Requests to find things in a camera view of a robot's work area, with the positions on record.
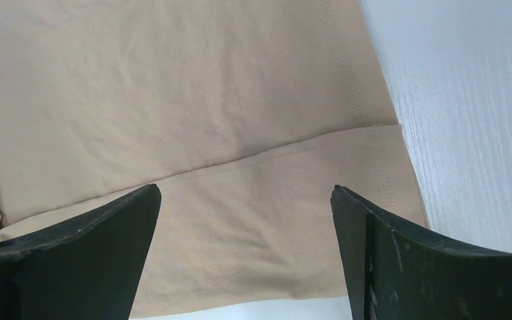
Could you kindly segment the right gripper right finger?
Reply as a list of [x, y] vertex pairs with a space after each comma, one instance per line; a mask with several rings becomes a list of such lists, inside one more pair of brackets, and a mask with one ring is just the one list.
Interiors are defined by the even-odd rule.
[[512, 319], [512, 253], [441, 235], [340, 185], [331, 209], [354, 319]]

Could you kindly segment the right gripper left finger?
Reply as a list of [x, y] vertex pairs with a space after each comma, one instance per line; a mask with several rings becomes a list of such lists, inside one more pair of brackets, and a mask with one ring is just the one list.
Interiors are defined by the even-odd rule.
[[148, 184], [0, 242], [0, 319], [128, 319], [160, 207]]

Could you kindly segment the beige t shirt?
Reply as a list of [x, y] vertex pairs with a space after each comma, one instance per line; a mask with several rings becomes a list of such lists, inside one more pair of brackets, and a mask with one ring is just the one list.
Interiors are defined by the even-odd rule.
[[0, 1], [0, 241], [150, 183], [138, 318], [344, 296], [336, 185], [428, 224], [358, 1]]

